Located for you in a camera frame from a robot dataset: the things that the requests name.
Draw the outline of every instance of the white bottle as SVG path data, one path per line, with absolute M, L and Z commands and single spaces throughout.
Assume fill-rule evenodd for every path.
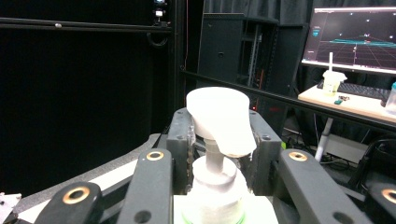
M 385 105 L 385 110 L 392 115 L 396 115 L 396 82 L 392 85 L 392 90 L 390 92 L 387 105 Z

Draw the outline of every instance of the monitor screen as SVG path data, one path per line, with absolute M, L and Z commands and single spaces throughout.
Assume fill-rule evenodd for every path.
M 303 64 L 396 76 L 396 7 L 315 8 Z

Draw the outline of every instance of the metal rail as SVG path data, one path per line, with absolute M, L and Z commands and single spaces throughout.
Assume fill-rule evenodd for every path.
M 162 34 L 170 34 L 172 32 L 171 27 L 160 26 L 89 23 L 76 21 L 42 21 L 16 18 L 0 18 L 0 28 Z

